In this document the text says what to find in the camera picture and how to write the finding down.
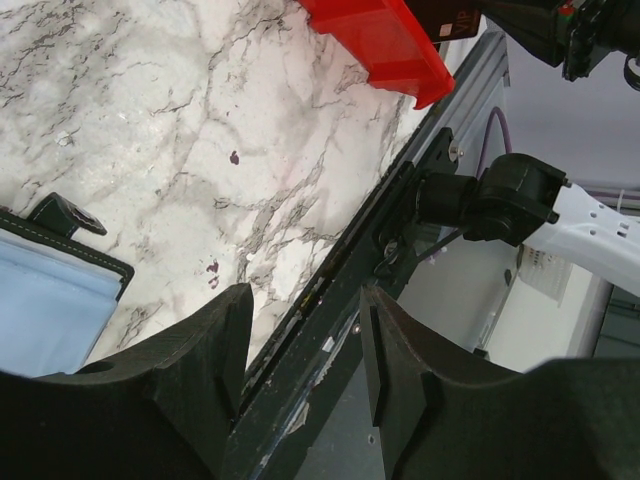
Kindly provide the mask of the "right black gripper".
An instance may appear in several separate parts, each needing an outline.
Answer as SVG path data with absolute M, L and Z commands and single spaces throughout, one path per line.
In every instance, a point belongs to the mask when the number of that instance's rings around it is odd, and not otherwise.
M 639 89 L 639 2 L 481 1 L 480 10 L 528 53 L 562 68 L 569 82 L 586 78 L 611 53 L 625 55 L 623 77 Z

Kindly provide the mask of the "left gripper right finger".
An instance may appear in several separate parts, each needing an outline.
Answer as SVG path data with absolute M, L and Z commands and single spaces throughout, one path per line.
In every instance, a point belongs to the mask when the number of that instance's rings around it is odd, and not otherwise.
M 635 479 L 639 363 L 560 359 L 525 373 L 361 291 L 373 425 L 389 479 Z

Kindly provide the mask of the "red plastic bin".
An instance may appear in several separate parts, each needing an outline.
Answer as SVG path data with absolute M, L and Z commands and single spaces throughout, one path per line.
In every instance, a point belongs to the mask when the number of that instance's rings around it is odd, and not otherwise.
M 450 94 L 455 80 L 402 1 L 307 0 L 310 27 L 332 35 L 368 72 L 377 88 L 415 98 L 424 109 Z

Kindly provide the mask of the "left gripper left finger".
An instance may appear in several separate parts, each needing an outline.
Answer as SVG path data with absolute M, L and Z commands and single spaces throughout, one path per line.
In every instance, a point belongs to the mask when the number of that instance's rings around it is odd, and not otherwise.
M 3 374 L 2 477 L 220 478 L 252 318 L 252 289 L 236 284 L 75 374 Z

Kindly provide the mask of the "black leather card holder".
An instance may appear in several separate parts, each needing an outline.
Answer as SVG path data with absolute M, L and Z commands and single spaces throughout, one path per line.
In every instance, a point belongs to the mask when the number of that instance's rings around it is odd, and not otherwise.
M 52 192 L 25 218 L 1 213 L 1 369 L 28 378 L 80 370 L 134 268 L 74 240 L 103 224 Z

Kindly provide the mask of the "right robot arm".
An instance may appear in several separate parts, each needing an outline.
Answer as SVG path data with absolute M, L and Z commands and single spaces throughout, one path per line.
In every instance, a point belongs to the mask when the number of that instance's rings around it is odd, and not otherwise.
M 624 78 L 639 60 L 636 1 L 473 1 L 532 56 L 587 77 L 612 52 L 625 54 Z M 422 262 L 459 237 L 503 241 L 558 255 L 632 294 L 639 292 L 639 229 L 566 174 L 530 155 L 507 152 L 479 177 L 430 173 L 415 189 L 415 220 L 452 228 L 417 256 Z

